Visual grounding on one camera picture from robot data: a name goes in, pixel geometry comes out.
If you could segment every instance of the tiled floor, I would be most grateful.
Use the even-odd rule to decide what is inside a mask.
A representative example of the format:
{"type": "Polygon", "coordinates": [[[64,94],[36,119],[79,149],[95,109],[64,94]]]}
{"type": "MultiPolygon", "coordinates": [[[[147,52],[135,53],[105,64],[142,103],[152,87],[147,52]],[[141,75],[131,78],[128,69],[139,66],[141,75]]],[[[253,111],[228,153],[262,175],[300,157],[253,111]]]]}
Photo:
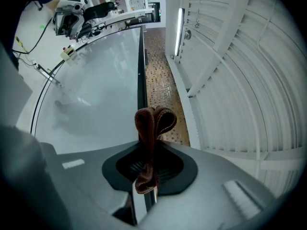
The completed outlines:
{"type": "Polygon", "coordinates": [[[177,115],[177,124],[162,139],[189,146],[189,135],[176,84],[165,57],[165,28],[147,29],[144,43],[148,54],[146,82],[148,105],[166,106],[177,115]]]}

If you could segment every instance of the brown towel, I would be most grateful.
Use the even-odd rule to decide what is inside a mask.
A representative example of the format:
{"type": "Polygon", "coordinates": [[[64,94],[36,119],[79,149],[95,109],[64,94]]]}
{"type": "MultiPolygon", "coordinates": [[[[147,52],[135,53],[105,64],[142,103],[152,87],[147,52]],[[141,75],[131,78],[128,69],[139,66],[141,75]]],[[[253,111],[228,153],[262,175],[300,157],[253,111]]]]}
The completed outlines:
{"type": "Polygon", "coordinates": [[[139,194],[145,194],[158,185],[156,168],[155,144],[158,137],[170,131],[177,123],[175,113],[162,106],[143,108],[134,117],[135,126],[145,144],[145,166],[138,176],[135,189],[139,194]]]}

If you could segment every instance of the wall light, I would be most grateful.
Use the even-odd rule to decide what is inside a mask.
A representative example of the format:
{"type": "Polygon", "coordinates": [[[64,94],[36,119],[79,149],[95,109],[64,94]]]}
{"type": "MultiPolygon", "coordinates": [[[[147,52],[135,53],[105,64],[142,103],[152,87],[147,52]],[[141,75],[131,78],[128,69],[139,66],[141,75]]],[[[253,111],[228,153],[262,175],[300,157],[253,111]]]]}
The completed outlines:
{"type": "Polygon", "coordinates": [[[184,9],[179,8],[178,25],[177,25],[177,37],[176,37],[176,46],[175,46],[175,56],[179,55],[179,48],[180,48],[181,37],[182,37],[183,22],[184,22],[184,9]]]}

